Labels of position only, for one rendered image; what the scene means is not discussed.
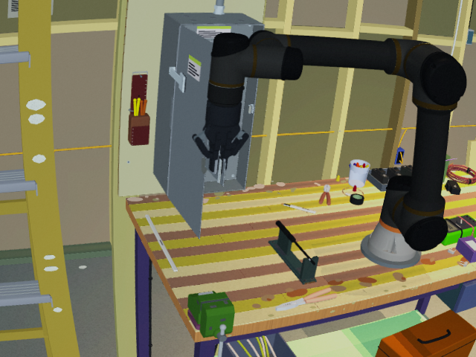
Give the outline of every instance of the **concrete floor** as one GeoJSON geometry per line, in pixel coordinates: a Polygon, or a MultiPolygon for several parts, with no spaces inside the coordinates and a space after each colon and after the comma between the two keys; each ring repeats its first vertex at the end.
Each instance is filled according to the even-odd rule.
{"type": "MultiPolygon", "coordinates": [[[[81,357],[117,357],[115,341],[112,258],[67,260],[71,305],[81,357]]],[[[152,356],[193,357],[194,343],[180,319],[160,277],[152,269],[152,356]]],[[[34,280],[32,264],[0,266],[0,283],[34,280]]],[[[314,335],[366,324],[410,312],[417,302],[405,303],[364,315],[284,332],[284,340],[294,341],[314,335]]],[[[449,308],[436,296],[426,315],[433,318],[449,308]]],[[[459,314],[476,327],[476,308],[459,314]]],[[[0,307],[0,330],[41,327],[35,305],[0,307]]],[[[47,357],[42,339],[0,342],[0,357],[47,357]]],[[[476,357],[476,348],[470,354],[476,357]]]]}

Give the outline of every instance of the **wooden tabletop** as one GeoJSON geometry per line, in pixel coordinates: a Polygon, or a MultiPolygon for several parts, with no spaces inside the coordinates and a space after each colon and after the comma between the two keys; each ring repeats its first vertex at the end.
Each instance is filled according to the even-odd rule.
{"type": "MultiPolygon", "coordinates": [[[[128,198],[126,209],[195,342],[213,338],[203,338],[190,322],[189,294],[226,292],[235,308],[230,335],[243,335],[347,314],[476,279],[474,264],[460,266],[462,255],[448,252],[456,244],[425,251],[417,265],[404,269],[385,268],[365,258],[360,244],[379,221],[385,192],[367,182],[361,188],[364,204],[352,205],[343,192],[350,189],[346,180],[256,185],[245,191],[206,194],[201,239],[164,194],[128,198]],[[319,204],[325,184],[331,186],[330,206],[325,201],[319,204]],[[177,272],[170,268],[146,214],[177,272]],[[316,283],[303,285],[269,245],[279,234],[277,220],[310,257],[319,257],[316,283]],[[336,299],[275,310],[277,305],[327,287],[338,294],[336,299]]],[[[442,186],[445,218],[464,214],[476,218],[476,185],[460,186],[459,196],[450,195],[442,186]]],[[[298,247],[293,245],[292,251],[302,261],[304,254],[298,247]]]]}

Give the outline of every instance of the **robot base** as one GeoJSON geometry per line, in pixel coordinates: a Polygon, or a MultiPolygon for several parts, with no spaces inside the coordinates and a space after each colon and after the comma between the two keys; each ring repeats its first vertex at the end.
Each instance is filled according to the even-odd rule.
{"type": "Polygon", "coordinates": [[[415,266],[422,256],[406,243],[402,234],[387,230],[380,222],[375,231],[362,240],[361,252],[371,262],[387,268],[415,266]]]}

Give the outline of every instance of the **red cable coil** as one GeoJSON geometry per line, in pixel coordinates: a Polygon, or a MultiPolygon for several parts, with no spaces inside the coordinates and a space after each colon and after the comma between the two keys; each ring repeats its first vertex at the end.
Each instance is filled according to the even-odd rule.
{"type": "Polygon", "coordinates": [[[474,171],[473,169],[471,169],[467,166],[449,164],[448,165],[448,171],[446,171],[446,175],[451,180],[454,180],[456,182],[460,182],[461,184],[474,184],[474,183],[476,183],[476,171],[474,171]],[[463,171],[464,173],[468,173],[472,177],[471,178],[461,177],[461,176],[453,174],[452,171],[463,171]]]}

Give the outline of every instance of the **ladder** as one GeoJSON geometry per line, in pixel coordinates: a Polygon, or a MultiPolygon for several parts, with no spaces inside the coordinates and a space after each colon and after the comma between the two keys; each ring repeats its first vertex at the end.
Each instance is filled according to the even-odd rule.
{"type": "Polygon", "coordinates": [[[44,338],[48,357],[80,357],[66,275],[51,110],[51,0],[19,1],[18,47],[0,48],[18,63],[23,170],[0,172],[0,214],[27,213],[35,280],[0,284],[0,306],[38,304],[42,327],[0,331],[0,341],[44,338]]]}

